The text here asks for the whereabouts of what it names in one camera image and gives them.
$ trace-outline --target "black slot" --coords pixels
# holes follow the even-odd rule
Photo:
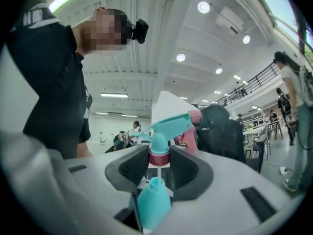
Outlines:
[[[276,213],[274,207],[260,194],[256,188],[249,187],[241,189],[240,191],[253,209],[254,213],[258,216],[261,223]]]
[[[86,169],[87,167],[85,165],[77,165],[77,166],[73,166],[73,167],[70,167],[68,168],[68,170],[70,171],[70,173],[73,173],[73,172],[76,172],[76,171],[79,171],[79,170],[83,170],[83,169]]]

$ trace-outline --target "railing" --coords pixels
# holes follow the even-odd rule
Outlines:
[[[227,96],[222,97],[215,103],[223,105],[223,106],[229,105],[233,103],[234,101],[246,96],[247,94],[254,92],[256,89],[260,88],[261,86],[264,86],[274,77],[276,77],[278,74],[280,74],[280,69],[276,66],[276,64],[271,63],[264,70],[262,70],[259,74],[257,74],[254,78],[249,80],[245,85],[242,85],[241,87],[236,88]]]

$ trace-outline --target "sneaker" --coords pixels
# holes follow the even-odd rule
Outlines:
[[[289,188],[289,186],[288,186],[288,181],[289,181],[289,179],[286,179],[286,180],[283,182],[283,186],[284,186],[288,191],[296,192],[297,189],[291,189],[291,188]]]

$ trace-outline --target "air conditioner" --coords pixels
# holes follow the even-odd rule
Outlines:
[[[231,35],[238,35],[243,31],[244,21],[242,21],[231,9],[225,7],[216,19],[216,23],[226,29]]]

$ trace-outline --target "backpack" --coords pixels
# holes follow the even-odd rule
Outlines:
[[[305,67],[300,67],[299,80],[301,86],[301,99],[308,107],[313,107],[313,76]]]
[[[283,97],[280,97],[278,100],[281,100],[283,112],[289,114],[291,112],[290,98],[288,94],[285,94]]]

